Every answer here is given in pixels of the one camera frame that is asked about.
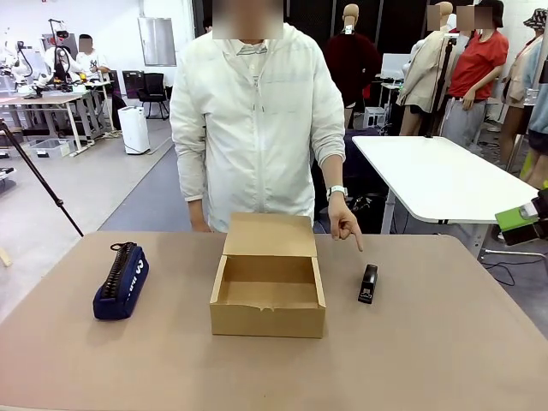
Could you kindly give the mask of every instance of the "brown box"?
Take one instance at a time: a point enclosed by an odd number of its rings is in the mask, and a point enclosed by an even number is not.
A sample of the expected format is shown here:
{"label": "brown box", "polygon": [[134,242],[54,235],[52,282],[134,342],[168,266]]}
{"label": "brown box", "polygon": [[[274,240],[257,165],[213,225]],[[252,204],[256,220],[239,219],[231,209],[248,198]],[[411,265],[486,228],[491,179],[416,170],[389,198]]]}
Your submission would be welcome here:
{"label": "brown box", "polygon": [[213,334],[321,338],[325,299],[310,218],[233,214],[210,309]]}

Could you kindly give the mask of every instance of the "white watch strap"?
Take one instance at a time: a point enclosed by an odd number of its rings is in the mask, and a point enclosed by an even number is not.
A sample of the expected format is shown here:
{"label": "white watch strap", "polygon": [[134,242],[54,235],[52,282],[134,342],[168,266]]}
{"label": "white watch strap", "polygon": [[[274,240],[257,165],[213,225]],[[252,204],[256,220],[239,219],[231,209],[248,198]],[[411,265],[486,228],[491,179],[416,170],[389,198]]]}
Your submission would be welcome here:
{"label": "white watch strap", "polygon": [[327,200],[329,201],[329,198],[333,193],[343,193],[344,198],[346,199],[348,197],[348,190],[343,186],[333,186],[327,191]]}

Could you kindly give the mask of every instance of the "pencil case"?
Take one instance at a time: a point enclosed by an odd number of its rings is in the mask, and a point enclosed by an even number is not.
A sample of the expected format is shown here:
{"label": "pencil case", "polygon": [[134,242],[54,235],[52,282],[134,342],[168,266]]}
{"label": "pencil case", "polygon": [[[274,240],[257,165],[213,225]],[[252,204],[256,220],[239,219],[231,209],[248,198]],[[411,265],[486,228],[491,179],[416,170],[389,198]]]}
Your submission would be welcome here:
{"label": "pencil case", "polygon": [[134,311],[148,275],[148,262],[143,249],[134,242],[113,244],[116,251],[109,276],[93,299],[96,319],[128,319]]}

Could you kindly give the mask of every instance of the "box flap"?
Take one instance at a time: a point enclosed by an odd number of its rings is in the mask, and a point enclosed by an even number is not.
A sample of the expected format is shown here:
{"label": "box flap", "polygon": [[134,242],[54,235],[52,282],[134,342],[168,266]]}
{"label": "box flap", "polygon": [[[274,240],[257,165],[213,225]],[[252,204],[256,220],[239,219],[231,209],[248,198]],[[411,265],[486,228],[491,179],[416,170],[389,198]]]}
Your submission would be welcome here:
{"label": "box flap", "polygon": [[316,257],[312,223],[309,217],[234,213],[223,254]]}

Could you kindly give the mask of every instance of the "office chair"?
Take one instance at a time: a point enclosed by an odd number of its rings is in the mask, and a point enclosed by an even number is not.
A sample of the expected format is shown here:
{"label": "office chair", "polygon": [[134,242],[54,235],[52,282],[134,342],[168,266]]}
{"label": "office chair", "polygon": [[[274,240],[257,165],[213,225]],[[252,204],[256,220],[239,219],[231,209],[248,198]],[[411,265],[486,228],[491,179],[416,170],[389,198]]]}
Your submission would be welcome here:
{"label": "office chair", "polygon": [[144,76],[145,88],[137,91],[139,95],[139,101],[142,103],[142,107],[145,103],[148,103],[148,117],[151,118],[152,103],[158,103],[160,108],[160,115],[162,120],[170,118],[170,111],[164,105],[164,101],[167,101],[167,96],[164,89],[164,75],[162,73],[145,73]]}

